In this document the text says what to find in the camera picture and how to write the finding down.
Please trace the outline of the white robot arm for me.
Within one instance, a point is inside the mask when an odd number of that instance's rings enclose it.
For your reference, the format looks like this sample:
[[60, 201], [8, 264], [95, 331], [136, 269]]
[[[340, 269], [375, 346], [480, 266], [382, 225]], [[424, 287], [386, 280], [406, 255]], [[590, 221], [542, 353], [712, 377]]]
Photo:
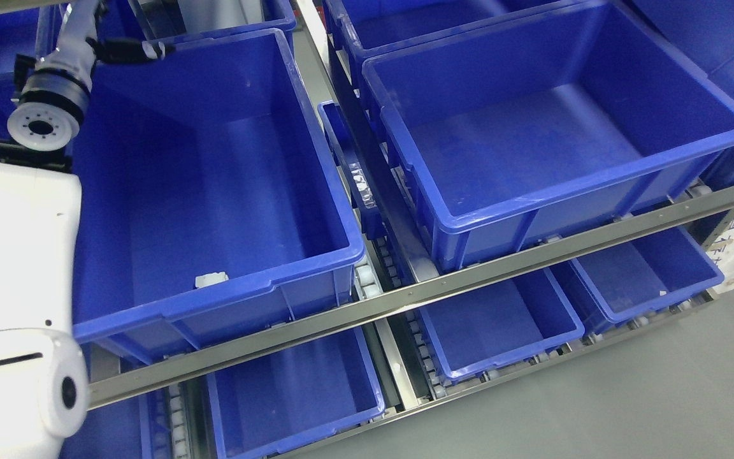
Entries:
[[0, 458], [56, 458], [84, 424], [89, 375], [73, 337], [82, 185], [64, 151], [90, 105], [97, 62], [145, 63], [174, 50], [100, 41], [105, 1], [72, 1], [56, 44], [14, 67], [0, 141]]

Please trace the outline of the white robotic hand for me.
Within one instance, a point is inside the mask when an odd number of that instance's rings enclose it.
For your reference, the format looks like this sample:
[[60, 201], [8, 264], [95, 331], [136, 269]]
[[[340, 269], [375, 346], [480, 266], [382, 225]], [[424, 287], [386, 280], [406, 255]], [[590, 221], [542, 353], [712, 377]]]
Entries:
[[98, 25], [106, 12], [105, 1], [73, 1], [64, 8], [56, 44], [41, 56], [36, 70], [63, 71], [73, 77], [90, 77], [97, 61], [104, 64], [145, 64], [161, 61], [176, 52], [176, 46], [134, 38], [100, 41]]

